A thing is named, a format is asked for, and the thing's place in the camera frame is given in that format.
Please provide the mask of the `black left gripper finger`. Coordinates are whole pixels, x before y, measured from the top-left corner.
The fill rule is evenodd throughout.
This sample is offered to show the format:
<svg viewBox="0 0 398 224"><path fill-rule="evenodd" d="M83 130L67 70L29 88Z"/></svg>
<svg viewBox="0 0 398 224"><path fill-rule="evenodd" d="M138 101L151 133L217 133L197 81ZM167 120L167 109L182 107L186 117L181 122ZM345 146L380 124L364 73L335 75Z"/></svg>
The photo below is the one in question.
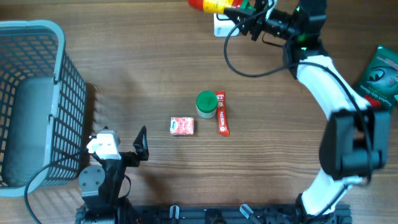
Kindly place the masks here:
<svg viewBox="0 0 398 224"><path fill-rule="evenodd" d="M133 146L137 153L148 153L148 145L147 145L147 128L143 126L139 131L139 134L135 138L133 142Z"/></svg>
<svg viewBox="0 0 398 224"><path fill-rule="evenodd" d="M105 126L101 131L108 130L108 129L109 128L107 126ZM92 134L89 136L89 139L96 139L96 138L97 138L97 134Z"/></svg>

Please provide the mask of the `red sauce bottle green cap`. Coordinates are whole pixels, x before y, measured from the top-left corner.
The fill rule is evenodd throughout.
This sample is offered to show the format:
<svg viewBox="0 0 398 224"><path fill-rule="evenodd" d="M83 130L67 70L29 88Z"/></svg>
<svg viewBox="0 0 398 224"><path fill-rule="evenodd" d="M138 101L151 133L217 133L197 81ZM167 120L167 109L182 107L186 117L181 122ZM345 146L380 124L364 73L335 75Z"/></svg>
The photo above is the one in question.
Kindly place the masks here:
<svg viewBox="0 0 398 224"><path fill-rule="evenodd" d="M188 4L199 11L223 14L225 9L250 9L248 0L188 0Z"/></svg>

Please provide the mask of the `red white small box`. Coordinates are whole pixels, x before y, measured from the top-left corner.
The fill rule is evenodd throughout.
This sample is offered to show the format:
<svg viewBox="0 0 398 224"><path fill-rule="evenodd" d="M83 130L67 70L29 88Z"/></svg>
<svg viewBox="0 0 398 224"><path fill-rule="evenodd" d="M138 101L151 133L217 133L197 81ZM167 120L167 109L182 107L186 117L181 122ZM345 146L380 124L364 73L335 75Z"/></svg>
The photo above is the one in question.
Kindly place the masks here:
<svg viewBox="0 0 398 224"><path fill-rule="evenodd" d="M194 119L191 117L171 117L170 134L188 136L194 134Z"/></svg>

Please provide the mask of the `green lid jar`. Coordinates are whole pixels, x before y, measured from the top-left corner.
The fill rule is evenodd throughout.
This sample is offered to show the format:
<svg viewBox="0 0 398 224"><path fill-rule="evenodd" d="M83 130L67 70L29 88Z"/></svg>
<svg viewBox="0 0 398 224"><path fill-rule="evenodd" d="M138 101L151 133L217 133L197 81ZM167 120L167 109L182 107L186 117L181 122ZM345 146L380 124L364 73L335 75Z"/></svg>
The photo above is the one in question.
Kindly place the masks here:
<svg viewBox="0 0 398 224"><path fill-rule="evenodd" d="M197 113L202 118L208 119L214 117L217 105L218 99L213 91L203 91L197 96Z"/></svg>

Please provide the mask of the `red coffee stick sachet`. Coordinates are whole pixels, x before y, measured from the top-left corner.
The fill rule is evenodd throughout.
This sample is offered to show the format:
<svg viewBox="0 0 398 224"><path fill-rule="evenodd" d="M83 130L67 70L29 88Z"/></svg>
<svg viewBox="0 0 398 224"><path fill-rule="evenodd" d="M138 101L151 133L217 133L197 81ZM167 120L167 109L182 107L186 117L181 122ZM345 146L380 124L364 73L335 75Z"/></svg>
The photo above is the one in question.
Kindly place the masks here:
<svg viewBox="0 0 398 224"><path fill-rule="evenodd" d="M215 91L215 95L218 99L217 104L217 118L218 118L218 130L222 136L229 136L228 122L226 119L226 100L225 91Z"/></svg>

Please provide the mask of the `green glove package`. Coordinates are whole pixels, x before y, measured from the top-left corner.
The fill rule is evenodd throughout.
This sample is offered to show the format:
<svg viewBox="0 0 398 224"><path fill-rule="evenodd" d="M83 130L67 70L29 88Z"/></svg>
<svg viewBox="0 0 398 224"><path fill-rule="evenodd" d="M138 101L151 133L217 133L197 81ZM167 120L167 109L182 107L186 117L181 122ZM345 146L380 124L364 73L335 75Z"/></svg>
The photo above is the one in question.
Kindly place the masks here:
<svg viewBox="0 0 398 224"><path fill-rule="evenodd" d="M397 53L379 45L354 90L372 107L391 113L397 104Z"/></svg>

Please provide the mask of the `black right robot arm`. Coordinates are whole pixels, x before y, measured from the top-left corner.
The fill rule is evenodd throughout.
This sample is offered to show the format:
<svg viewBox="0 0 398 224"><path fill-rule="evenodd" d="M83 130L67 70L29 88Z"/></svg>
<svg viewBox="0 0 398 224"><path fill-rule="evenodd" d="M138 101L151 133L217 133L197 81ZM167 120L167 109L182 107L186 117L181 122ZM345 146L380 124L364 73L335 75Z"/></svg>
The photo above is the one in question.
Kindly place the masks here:
<svg viewBox="0 0 398 224"><path fill-rule="evenodd" d="M325 1L299 1L293 13L275 1L243 1L221 13L240 33L256 40L261 32L284 40L283 67L316 99L328 122L319 148L321 169L296 200L295 223L327 222L336 204L353 186L370 184L373 172L387 162L390 114L373 108L337 72L320 39L326 21Z"/></svg>

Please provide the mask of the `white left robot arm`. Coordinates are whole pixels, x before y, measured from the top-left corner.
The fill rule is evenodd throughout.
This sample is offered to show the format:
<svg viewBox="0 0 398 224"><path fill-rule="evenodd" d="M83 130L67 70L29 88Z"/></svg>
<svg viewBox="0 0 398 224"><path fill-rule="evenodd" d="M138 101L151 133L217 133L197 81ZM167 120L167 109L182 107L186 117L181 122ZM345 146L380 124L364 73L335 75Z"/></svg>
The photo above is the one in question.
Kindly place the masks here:
<svg viewBox="0 0 398 224"><path fill-rule="evenodd" d="M88 152L99 162L82 170L78 177L84 204L76 211L75 223L141 223L128 195L119 195L128 167L139 167L149 159L147 128L143 126L133 142L134 151L119 152L120 138L116 131L104 127L90 136Z"/></svg>

